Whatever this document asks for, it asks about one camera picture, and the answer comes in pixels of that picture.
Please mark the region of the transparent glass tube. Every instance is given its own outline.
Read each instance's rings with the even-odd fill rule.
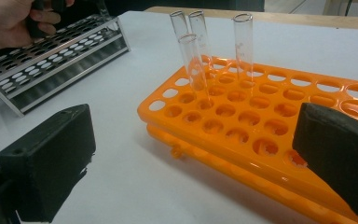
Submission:
[[[185,13],[183,11],[174,11],[170,14],[173,30],[176,38],[179,39],[182,35],[188,34],[187,22]]]
[[[178,41],[189,84],[195,98],[207,99],[210,102],[197,36],[194,34],[183,35]]]
[[[235,54],[240,85],[253,83],[253,16],[242,13],[233,18],[235,32]]]
[[[188,20],[190,21],[191,32],[197,35],[200,45],[201,59],[208,65],[207,71],[213,71],[213,61],[203,11],[199,10],[190,13],[188,15]]]

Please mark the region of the test tube rack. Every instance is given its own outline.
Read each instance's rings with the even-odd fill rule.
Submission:
[[[95,68],[130,51],[118,18],[91,15],[0,55],[0,99],[23,117]]]
[[[195,98],[182,67],[139,105],[149,134],[174,158],[192,157],[318,222],[358,223],[292,148],[304,102],[358,119],[358,81],[255,64],[239,83],[235,60],[213,66],[212,104]]]

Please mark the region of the white table surface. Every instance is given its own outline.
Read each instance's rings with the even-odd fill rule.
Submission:
[[[183,65],[167,14],[120,17],[126,53],[17,117],[0,101],[0,150],[72,105],[89,104],[97,150],[53,223],[313,223],[151,138],[137,106]],[[232,21],[207,18],[212,54],[235,58]],[[358,79],[358,30],[255,21],[255,62]]]

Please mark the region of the orange plastic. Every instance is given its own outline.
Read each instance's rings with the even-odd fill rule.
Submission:
[[[139,105],[148,132],[175,158],[185,153],[317,221],[358,222],[292,149],[303,102],[358,119],[358,81],[255,64],[254,77],[239,83],[235,61],[213,63],[212,105],[195,99],[181,68]]]

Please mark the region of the metal test tube rack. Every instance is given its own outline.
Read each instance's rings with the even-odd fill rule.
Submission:
[[[0,98],[20,117],[130,51],[118,18],[92,15],[32,46],[0,55]]]

